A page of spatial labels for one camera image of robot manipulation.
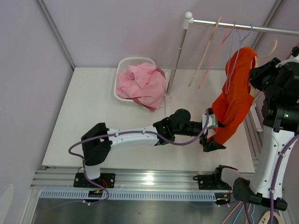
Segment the beige plastic hanger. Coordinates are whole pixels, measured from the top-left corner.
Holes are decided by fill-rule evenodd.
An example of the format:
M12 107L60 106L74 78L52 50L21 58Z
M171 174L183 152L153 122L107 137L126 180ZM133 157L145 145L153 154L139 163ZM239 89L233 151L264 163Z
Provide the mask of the beige plastic hanger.
M210 32L209 38L208 38L208 40L207 40L207 44L206 44L206 47L205 47L203 56L202 56L202 58L201 58L201 60L200 60L200 62L199 62L199 64L198 64L198 66L197 66L197 69L196 69L195 73L193 74L193 76L192 76L192 78L191 78L191 80L190 80L190 82L189 82L189 84L188 84L188 87L190 87L190 86L192 85L192 83L194 82L195 77L196 77L197 73L199 72L199 70L200 70L200 68L201 68L201 66L202 66L202 64L203 64L203 62L204 62L204 60L205 60L206 54L207 54L208 49L209 49L209 47L210 47L210 43L211 43L211 41L212 41L212 39L213 39L213 36L214 36L214 34L215 34L215 31L216 31L216 29L217 29L217 27L218 27L218 25L219 25L221 19L222 19L222 16L220 16L220 17L218 18L218 20L217 20L215 26L211 29L211 32Z

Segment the dark pink t shirt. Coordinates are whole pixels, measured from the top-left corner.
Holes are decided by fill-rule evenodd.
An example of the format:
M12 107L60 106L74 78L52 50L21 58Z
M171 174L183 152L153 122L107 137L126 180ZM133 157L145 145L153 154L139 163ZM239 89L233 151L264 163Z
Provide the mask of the dark pink t shirt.
M165 73L160 68L157 68L151 74L149 82L141 89L141 93L138 93L137 97L132 98L132 100L145 110L155 112L162 107L165 84Z

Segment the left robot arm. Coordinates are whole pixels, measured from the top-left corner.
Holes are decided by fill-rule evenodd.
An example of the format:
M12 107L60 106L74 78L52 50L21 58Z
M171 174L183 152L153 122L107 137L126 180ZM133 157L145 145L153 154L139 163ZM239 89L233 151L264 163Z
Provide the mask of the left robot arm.
M105 123L98 123L81 137L86 172L84 182L90 187L99 185L100 165L105 161L110 150L118 147L166 144L186 146L198 140L204 152L225 149L222 143L217 142L213 137L207 137L209 129L219 126L222 124L218 122L212 109L207 110L201 122L191 121L188 110L178 109L172 115L138 129L112 129ZM189 136L193 139L186 143L176 143L177 135Z

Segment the orange t shirt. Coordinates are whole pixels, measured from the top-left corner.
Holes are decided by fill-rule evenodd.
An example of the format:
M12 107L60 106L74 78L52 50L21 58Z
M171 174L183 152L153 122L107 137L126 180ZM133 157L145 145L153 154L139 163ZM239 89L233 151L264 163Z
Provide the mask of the orange t shirt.
M256 64L257 53L250 47L240 49L235 70L231 77L231 85L228 93L225 93L223 85L222 93L213 102L212 109L217 119L224 127L216 128L215 141L224 145L237 131L253 104L254 97L250 95L249 71ZM225 73L228 74L228 67L225 66Z

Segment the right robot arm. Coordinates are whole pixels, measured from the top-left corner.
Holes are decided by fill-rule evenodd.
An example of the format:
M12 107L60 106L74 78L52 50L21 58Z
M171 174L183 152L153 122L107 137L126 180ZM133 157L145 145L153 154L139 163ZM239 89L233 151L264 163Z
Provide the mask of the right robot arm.
M282 183L294 143L299 138L299 58L285 61L273 58L250 70L250 84L264 93L262 106L263 147L257 170L246 180L237 169L220 165L213 185L229 185L234 199L268 207L287 209L282 199Z

